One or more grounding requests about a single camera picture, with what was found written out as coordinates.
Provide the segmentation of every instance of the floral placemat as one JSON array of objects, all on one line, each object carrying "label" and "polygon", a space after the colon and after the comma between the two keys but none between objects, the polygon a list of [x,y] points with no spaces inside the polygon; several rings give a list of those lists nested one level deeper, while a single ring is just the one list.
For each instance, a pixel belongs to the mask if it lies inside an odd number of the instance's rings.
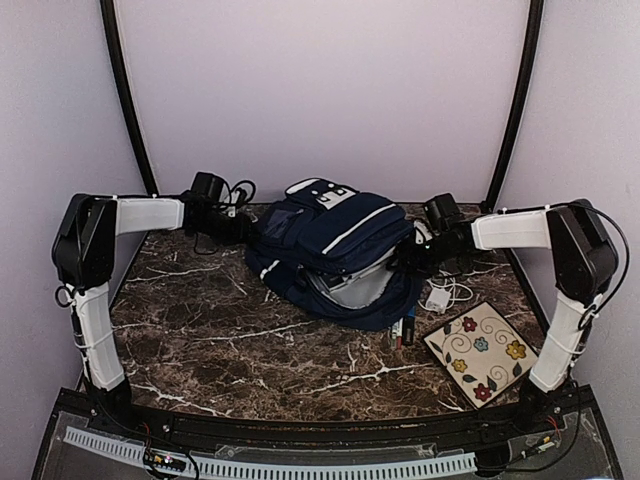
[{"label": "floral placemat", "polygon": [[487,302],[454,318],[424,341],[476,408],[500,395],[538,359]]}]

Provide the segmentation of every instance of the yellow flower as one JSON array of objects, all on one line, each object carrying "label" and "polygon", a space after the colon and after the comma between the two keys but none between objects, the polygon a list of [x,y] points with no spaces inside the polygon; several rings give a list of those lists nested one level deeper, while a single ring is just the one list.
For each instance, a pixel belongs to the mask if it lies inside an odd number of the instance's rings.
[{"label": "yellow flower", "polygon": [[507,355],[509,355],[514,360],[525,358],[527,356],[527,354],[524,353],[526,349],[527,347],[521,345],[519,341],[514,340],[509,345],[507,345]]},{"label": "yellow flower", "polygon": [[454,360],[452,365],[456,372],[463,373],[467,369],[467,364],[464,363],[464,360]]}]

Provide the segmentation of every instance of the white vent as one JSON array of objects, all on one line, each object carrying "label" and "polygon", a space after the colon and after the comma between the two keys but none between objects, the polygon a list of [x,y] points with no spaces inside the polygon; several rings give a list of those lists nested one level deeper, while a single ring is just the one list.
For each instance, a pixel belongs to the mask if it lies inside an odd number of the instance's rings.
[{"label": "white vent", "polygon": [[[117,440],[74,427],[67,427],[64,441],[118,462],[143,467],[142,442]],[[195,477],[193,465],[184,455],[172,453],[172,456],[187,462],[187,470],[182,473],[182,476]],[[334,467],[231,462],[197,455],[193,455],[193,458],[200,468],[200,478],[203,480],[418,480],[443,478],[477,470],[473,453],[412,462]]]}]

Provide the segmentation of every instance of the marble surface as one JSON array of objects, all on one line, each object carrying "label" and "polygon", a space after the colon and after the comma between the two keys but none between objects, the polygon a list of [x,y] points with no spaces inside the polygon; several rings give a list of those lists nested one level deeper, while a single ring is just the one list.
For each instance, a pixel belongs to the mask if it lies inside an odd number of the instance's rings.
[{"label": "marble surface", "polygon": [[[201,237],[198,250],[207,242]],[[277,298],[244,265],[242,247],[198,255],[182,232],[155,232],[114,302],[112,321],[140,405],[284,421],[443,414],[473,407],[422,341],[427,333],[488,301],[534,348],[543,342],[504,254],[482,254],[467,272],[459,281],[473,299],[444,315],[417,309],[414,345],[395,350],[387,332],[312,320]],[[493,404],[515,401],[516,388]]]}]

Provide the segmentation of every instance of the navy blue backpack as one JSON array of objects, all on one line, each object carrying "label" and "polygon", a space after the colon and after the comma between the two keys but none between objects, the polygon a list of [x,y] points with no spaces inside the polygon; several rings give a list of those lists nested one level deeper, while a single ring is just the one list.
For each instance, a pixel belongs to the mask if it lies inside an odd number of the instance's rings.
[{"label": "navy blue backpack", "polygon": [[415,305],[422,280],[386,268],[414,231],[402,207],[327,180],[291,186],[247,247],[249,268],[312,315],[360,330],[389,327]]}]

